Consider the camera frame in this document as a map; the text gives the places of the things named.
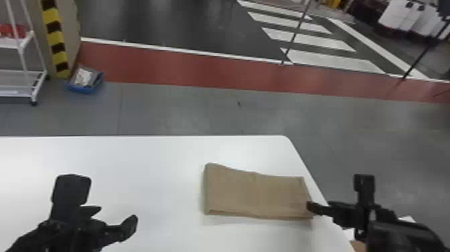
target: zebra crossing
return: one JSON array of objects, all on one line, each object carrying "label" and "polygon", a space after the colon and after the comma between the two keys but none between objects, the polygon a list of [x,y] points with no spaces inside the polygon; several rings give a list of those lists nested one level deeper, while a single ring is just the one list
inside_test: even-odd
[{"label": "zebra crossing", "polygon": [[[242,0],[238,0],[238,2],[260,24],[268,37],[278,43],[280,50],[285,51],[287,42],[290,42],[294,36],[295,28],[299,23],[298,19],[302,13],[260,3]],[[357,50],[347,42],[334,38],[332,31],[315,23],[314,19],[307,15],[295,36],[293,48],[287,54],[292,63],[377,74],[385,73],[371,61],[361,58]]]}]

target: hazard stripe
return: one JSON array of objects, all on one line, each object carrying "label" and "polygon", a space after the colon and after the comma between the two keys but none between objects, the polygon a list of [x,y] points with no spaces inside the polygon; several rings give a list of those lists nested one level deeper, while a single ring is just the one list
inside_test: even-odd
[{"label": "hazard stripe", "polygon": [[41,0],[42,19],[47,29],[47,41],[52,53],[56,76],[68,78],[70,75],[64,34],[56,0]]}]

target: folded paper bag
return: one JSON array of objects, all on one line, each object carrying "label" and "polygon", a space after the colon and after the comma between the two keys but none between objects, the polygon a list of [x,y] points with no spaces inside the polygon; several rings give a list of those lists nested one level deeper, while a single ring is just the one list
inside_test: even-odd
[{"label": "folded paper bag", "polygon": [[311,200],[303,177],[245,172],[209,163],[204,171],[206,214],[257,218],[312,218]]}]

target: white table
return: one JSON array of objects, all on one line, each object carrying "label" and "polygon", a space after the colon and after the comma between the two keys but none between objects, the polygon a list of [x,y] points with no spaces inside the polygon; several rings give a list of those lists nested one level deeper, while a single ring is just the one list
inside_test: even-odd
[{"label": "white table", "polygon": [[208,162],[303,176],[312,199],[324,204],[286,137],[3,137],[0,158],[2,251],[48,217],[54,180],[67,173],[92,179],[88,204],[103,207],[99,219],[117,224],[130,214],[139,217],[133,237],[104,251],[352,251],[326,217],[286,221],[203,214],[201,181]]}]

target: gray floor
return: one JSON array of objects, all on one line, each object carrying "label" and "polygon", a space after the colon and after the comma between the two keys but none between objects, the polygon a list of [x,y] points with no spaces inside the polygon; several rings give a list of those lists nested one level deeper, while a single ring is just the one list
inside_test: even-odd
[{"label": "gray floor", "polygon": [[355,201],[352,175],[374,174],[380,204],[450,244],[448,105],[144,84],[80,95],[59,82],[38,107],[14,101],[0,104],[0,135],[283,134],[328,200]]}]

